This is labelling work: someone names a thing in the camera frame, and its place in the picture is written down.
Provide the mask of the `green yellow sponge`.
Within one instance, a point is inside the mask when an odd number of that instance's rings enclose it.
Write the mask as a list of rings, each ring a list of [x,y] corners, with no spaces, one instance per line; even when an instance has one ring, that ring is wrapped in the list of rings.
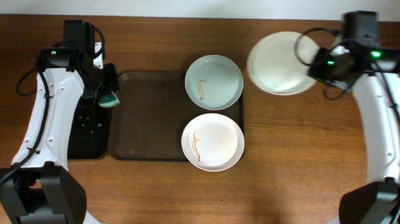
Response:
[[[119,98],[114,92],[101,95],[98,104],[101,108],[113,108],[120,103]]]

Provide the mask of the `white plate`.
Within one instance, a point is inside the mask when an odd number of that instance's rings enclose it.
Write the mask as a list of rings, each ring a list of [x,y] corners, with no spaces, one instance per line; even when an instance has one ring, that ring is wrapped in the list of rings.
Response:
[[[203,171],[230,169],[245,150],[245,137],[239,124],[223,114],[207,113],[192,119],[181,135],[186,159]]]
[[[276,32],[259,40],[247,57],[247,73],[264,92],[286,96],[305,92],[317,81],[307,76],[308,66],[295,55],[300,34]]]

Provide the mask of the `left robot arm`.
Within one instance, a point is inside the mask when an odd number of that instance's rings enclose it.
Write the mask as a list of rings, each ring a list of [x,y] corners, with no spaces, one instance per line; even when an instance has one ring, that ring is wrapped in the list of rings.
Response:
[[[86,191],[68,172],[68,142],[80,99],[115,90],[102,42],[65,40],[34,62],[36,100],[21,147],[0,169],[0,202],[12,224],[105,224],[87,211]]]

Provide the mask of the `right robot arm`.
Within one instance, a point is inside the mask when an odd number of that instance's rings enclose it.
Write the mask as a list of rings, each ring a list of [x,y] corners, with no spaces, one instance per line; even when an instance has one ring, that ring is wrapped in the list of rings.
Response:
[[[366,185],[346,193],[324,224],[400,224],[400,51],[345,41],[321,48],[308,75],[352,92],[366,143]]]

